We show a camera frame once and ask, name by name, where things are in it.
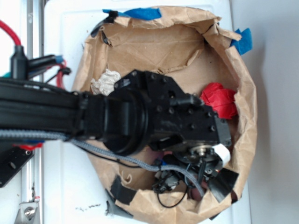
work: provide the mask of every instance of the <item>red fabric scrap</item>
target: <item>red fabric scrap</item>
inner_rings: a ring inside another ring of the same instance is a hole
[[[200,98],[206,105],[217,111],[219,118],[232,119],[238,114],[235,106],[235,91],[224,89],[220,83],[210,83],[202,91]]]

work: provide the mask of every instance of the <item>crumpled brown paper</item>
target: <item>crumpled brown paper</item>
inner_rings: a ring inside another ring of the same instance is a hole
[[[73,88],[89,91],[91,79],[97,80],[108,68],[121,76],[133,69],[162,73],[173,77],[188,93],[200,94],[210,82],[235,90],[239,117],[229,121],[233,146],[226,168],[239,173],[234,192],[240,199],[254,158],[257,135],[256,88],[239,53],[235,47],[229,47],[232,39],[240,40],[241,36],[221,29],[217,24],[220,17],[211,12],[189,7],[159,8],[160,19],[117,17],[114,24],[102,26],[95,38],[88,37]],[[103,147],[98,142],[93,144]],[[159,156],[161,153],[147,147],[135,157],[151,164]],[[150,190],[153,173],[95,156],[90,159],[106,189],[110,190],[115,175],[119,175],[123,186],[137,190],[130,205],[116,201],[137,220],[151,224],[195,224],[217,215],[232,203],[231,195],[218,203],[208,190],[201,202],[185,196],[181,204],[166,209]],[[161,195],[161,200],[174,204],[182,195],[171,192]]]

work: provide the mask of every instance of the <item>black metal bracket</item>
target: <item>black metal bracket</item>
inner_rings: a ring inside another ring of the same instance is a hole
[[[5,187],[34,155],[32,151],[11,145],[8,142],[0,143],[0,188]]]

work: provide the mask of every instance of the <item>crumpled white paper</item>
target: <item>crumpled white paper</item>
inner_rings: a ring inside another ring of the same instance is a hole
[[[93,78],[91,80],[91,89],[94,95],[103,94],[108,96],[112,91],[114,91],[114,84],[120,80],[121,75],[117,71],[110,71],[106,69],[106,72],[101,75],[101,77],[95,81]]]

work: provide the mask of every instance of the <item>gray braided cable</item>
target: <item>gray braided cable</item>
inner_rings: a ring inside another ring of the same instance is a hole
[[[35,139],[35,140],[37,140],[37,139],[67,140],[68,139],[68,137],[65,134],[58,133],[58,132],[46,132],[46,131],[35,131],[35,130],[3,130],[3,129],[0,129],[0,138],[12,138],[12,139],[13,138],[18,138],[18,139],[21,138],[21,139]],[[197,190],[199,191],[201,196],[204,195],[204,191],[203,191],[202,187],[200,186],[200,184],[198,183],[198,181],[196,180],[196,178],[191,173],[189,173],[185,169],[182,169],[179,166],[175,166],[175,165],[163,165],[160,167],[151,166],[151,165],[149,165],[141,160],[135,159],[133,157],[116,155],[111,151],[107,151],[107,150],[98,148],[96,146],[93,146],[93,145],[91,145],[87,142],[81,141],[81,140],[71,139],[70,142],[78,147],[82,147],[82,148],[86,149],[87,151],[91,151],[91,152],[95,152],[95,153],[98,153],[98,154],[101,154],[104,156],[114,157],[116,159],[135,163],[138,166],[142,167],[143,169],[151,171],[151,172],[158,172],[158,171],[165,171],[165,170],[178,171],[178,172],[182,173],[183,175],[185,175],[194,184],[194,186],[197,188]]]

